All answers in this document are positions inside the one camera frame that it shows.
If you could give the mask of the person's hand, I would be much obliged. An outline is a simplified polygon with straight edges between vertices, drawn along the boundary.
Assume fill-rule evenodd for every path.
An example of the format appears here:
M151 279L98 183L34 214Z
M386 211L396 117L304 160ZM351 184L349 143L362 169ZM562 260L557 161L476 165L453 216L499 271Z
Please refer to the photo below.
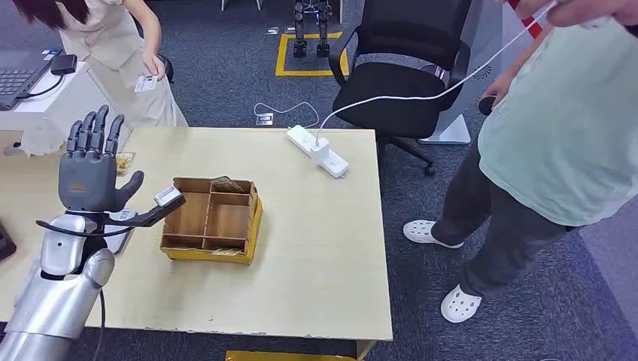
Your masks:
M488 103L486 99L492 99L491 109L494 109L508 94L511 82L515 78L516 73L513 71L503 72L482 94L479 108L485 109Z
M162 80L165 77L166 72L164 63L155 52L151 50L145 50L143 52L143 60L144 65L146 66L149 73L155 76L158 81Z
M550 7L546 18L553 26L567 27L613 17L623 26L637 25L637 1L634 0L570 0L558 1Z

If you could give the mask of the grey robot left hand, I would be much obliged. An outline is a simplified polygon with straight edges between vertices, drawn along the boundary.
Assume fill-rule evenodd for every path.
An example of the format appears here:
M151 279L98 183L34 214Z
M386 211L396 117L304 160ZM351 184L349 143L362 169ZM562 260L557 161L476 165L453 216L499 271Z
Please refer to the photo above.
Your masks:
M105 132L108 112L102 105L70 128L58 177L59 198L68 211L122 211L143 184L144 172L135 171L116 188L118 139L125 117L117 115Z

